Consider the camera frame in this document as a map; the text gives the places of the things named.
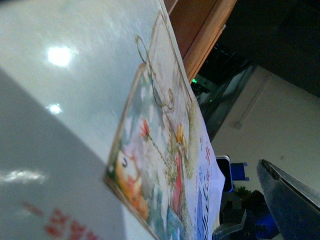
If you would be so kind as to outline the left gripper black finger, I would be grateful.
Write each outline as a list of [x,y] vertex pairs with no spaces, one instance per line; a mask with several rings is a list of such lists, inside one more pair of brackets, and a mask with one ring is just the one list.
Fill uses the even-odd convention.
[[320,238],[320,193],[261,159],[257,176],[267,207],[285,240]]

